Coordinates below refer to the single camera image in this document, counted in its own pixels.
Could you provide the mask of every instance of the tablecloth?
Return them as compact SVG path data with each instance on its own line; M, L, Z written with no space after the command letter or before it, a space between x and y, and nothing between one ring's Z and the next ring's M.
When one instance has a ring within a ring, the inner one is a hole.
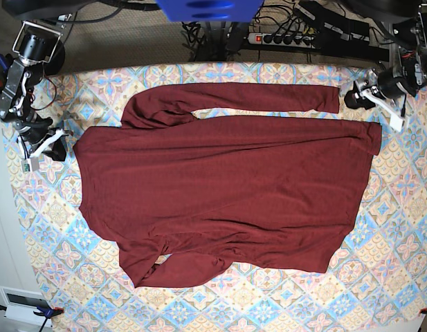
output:
M78 210L82 188L71 148L90 126L120 125L126 102L137 92L193 82L323 84L344 92L363 74L333 66L209 63L54 77L56 101L40 115L73 131L66 139L66 162L42 158L38 172L22 173L16 134L10 126L3 128L15 204L37 283L51 306L65 309L54 319L54 331L343 332L416 318L427 307L427 88L409 99L411 119L402 133L387 126L380 109L354 111L343 103L338 115L264 114L383 124L381 153L373 160L356 226L325 274L234 263L203 286L134 289L118 265L116 244L90 231ZM44 80L35 96L35 106L48 104L53 85ZM257 112L209 109L195 114Z

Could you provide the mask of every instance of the cable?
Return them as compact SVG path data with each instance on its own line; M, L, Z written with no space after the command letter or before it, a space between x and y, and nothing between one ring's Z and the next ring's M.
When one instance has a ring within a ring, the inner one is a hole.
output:
M298 23L298 27L296 27L295 31L291 31L290 28L295 22ZM287 33L291 33L291 32L294 33L293 36L295 37L298 34L299 30L301 29L301 23L302 23L301 18L299 18L299 17L295 17L294 19L292 19L290 24L289 24L289 27L287 29L285 29L285 32L282 34L282 38L284 38L287 35Z
M390 39L392 42L400 45L400 47L403 47L406 50L413 50L413 47L410 44L407 44L404 40L399 39L398 37L389 33L385 26L382 24L382 22L377 20L373 20L373 22L378 26L378 29L383 33L386 38Z
M22 147L22 151L24 152L24 159L28 159L27 146L24 144L24 142L25 141L22 136L17 136L17 143L19 147Z
M42 331L42 329L44 328L44 326L46 325L46 323L47 323L47 317L46 317L46 319L44 320L44 323L42 323L42 325L41 325L41 328L39 329L39 331L38 332L41 332Z
M309 31L310 31L310 27L307 27L306 29L303 30L302 37L300 39L301 42L304 40L305 37L307 37L307 35L309 34Z
M184 31L181 31L181 34L184 36L187 44L183 44L184 47L190 50L189 61L196 61L199 49L206 41L206 36L199 36L199 33L202 31L201 24L198 22L185 23L181 22Z
M260 17L257 17L257 18L255 19L255 23L260 24L261 19L271 19L273 22L275 22L275 24L276 24L277 26L281 26L281 25L282 25L280 22L276 21L276 19L272 18L272 16L260 16Z
M347 17L347 12L345 11L344 7L340 3L336 3L336 5L344 12L344 17Z
M410 53L404 54L404 55L402 56L402 58L404 58L404 59L408 59L409 57L412 57L413 55L415 55L415 51L412 51L412 52L410 52Z
M407 93L404 95L404 103L402 104L401 108L401 117L403 118L406 116L406 103L407 103Z
M98 0L98 2L112 7L130 10L142 10L144 12L161 10L161 8L155 3L126 3L120 0Z
M61 23L61 24L92 24L92 23L100 23L103 21L106 21L108 19L111 19L112 17L115 17L117 14L121 12L122 8L118 8L110 15L101 17L99 19L89 19L85 21L61 21L59 19L48 19L49 21L55 22L55 23Z
M394 41L390 41L390 42L386 42L386 43L384 43L384 41L379 41L379 38L378 38L378 35L376 34L376 32L378 32L378 34L379 34L379 35L380 35L384 40L387 40L387 38L385 38L385 37L384 37L384 35L382 34L382 32L381 32L381 31L379 31L378 29L376 29L374 26L370 26L370 30L371 30L371 31L373 31L374 38L375 38L376 42L377 42L379 45L391 45L391 44L394 44Z
M291 28L291 26L292 26L292 24L295 22L295 20L296 19L292 19L291 17L289 17L289 19L287 19L283 24L281 24L281 26L274 32L274 33L272 33L272 36L275 36L275 35L277 35L280 31L281 31L281 29L284 29L285 30L285 33L287 34L288 33L288 31L290 30L290 28ZM287 24L287 23L290 23L290 25L289 25L289 27L286 29L286 28L284 28L284 26Z
M36 108L32 107L35 111L42 111L43 109L46 109L47 107L51 106L51 105L55 102L55 100L56 100L56 96L57 96L58 89L57 89L57 87L56 87L55 83L53 83L53 82L52 82L52 80L51 80L50 78L48 78L47 76L44 76L44 77L45 77L45 78L46 78L46 80L48 80L51 84L53 84L53 87L55 87L55 95L53 96L52 100L51 100L51 101L50 101L46 106L42 107L41 109L36 109Z

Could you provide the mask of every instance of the wall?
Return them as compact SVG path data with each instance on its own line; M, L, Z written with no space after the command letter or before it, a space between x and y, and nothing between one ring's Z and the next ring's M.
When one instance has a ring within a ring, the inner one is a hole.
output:
M39 292L19 226L7 170L0 123L0 285ZM3 298L0 293L0 304ZM39 327L19 324L3 317L0 311L0 332L38 331Z

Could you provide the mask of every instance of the wire bundle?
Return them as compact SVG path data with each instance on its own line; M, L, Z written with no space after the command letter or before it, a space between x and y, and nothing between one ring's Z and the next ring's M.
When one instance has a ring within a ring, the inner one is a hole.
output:
M181 22L181 24L183 28L181 34L184 36L186 41L183 46L190 50L190 57L188 61L196 61L200 47L206 42L206 36L204 35L199 22Z
M274 39L275 36L280 40L283 40L289 33L293 39L295 39L296 35L301 34L300 41L304 40L305 37L313 37L316 35L314 29L311 29L300 17L295 16L293 10L295 9L296 2L282 0L283 4L265 4L263 3L260 9L257 11L251 26L253 28L253 32L256 32L256 28L258 27L258 32L261 32L262 26L277 26L275 32L270 34L269 39ZM277 12L276 17L269 14L262 14L264 10L273 10ZM277 17L279 17L279 11L282 11L282 14L286 14L286 19L284 21L279 22ZM264 21L269 20L274 24L266 24ZM258 61L260 60L260 52L258 52ZM307 53L307 62L311 62L311 55Z

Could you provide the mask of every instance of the shirt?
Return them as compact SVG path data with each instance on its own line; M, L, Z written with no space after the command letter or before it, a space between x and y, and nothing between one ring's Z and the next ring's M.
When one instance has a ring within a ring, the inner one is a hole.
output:
M136 94L121 128L91 127L74 146L89 227L116 241L135 286L196 286L234 261L324 273L354 227L381 126L191 114L215 107L338 113L338 89L184 84Z

